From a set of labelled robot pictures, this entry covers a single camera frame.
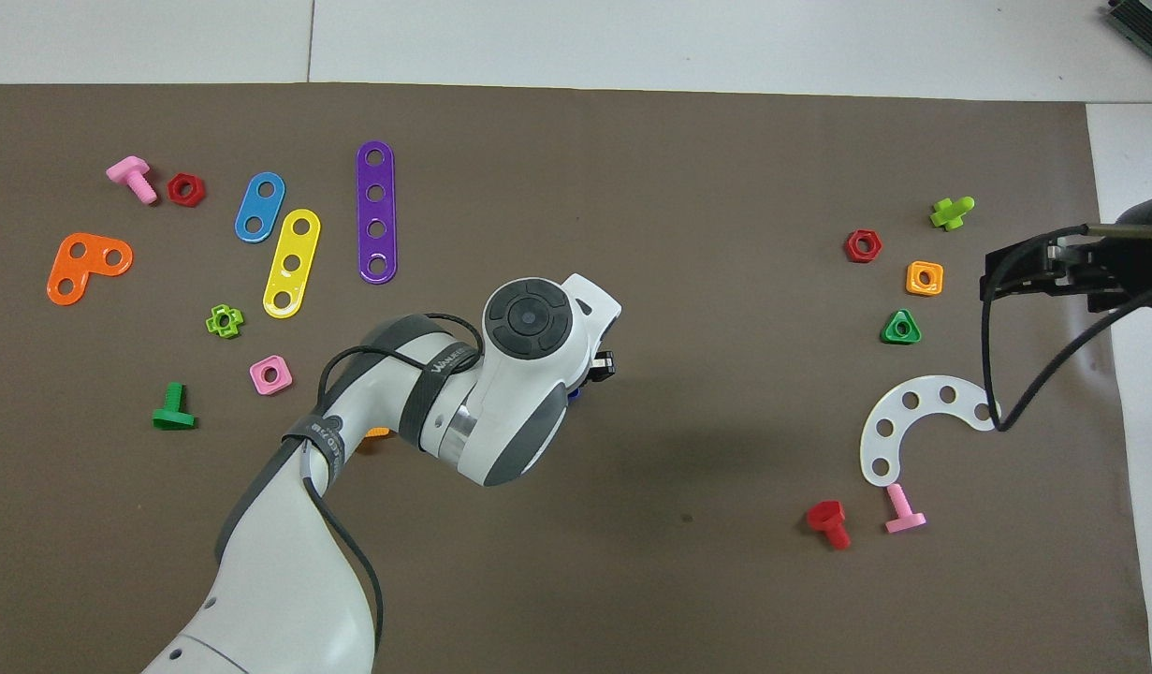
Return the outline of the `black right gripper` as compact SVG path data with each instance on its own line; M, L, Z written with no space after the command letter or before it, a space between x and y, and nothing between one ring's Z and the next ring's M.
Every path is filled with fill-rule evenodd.
M1079 235L1094 242L1033 236L985 255L983 300L1079 295L1086 296L1089 312L1100 313L1150 294L1140 306L1152 308L1152 198L1127 209L1112 224L1081 226ZM1049 263L1058 272L1055 281L1046 277ZM994 272L1000 266L1007 274L998 280Z

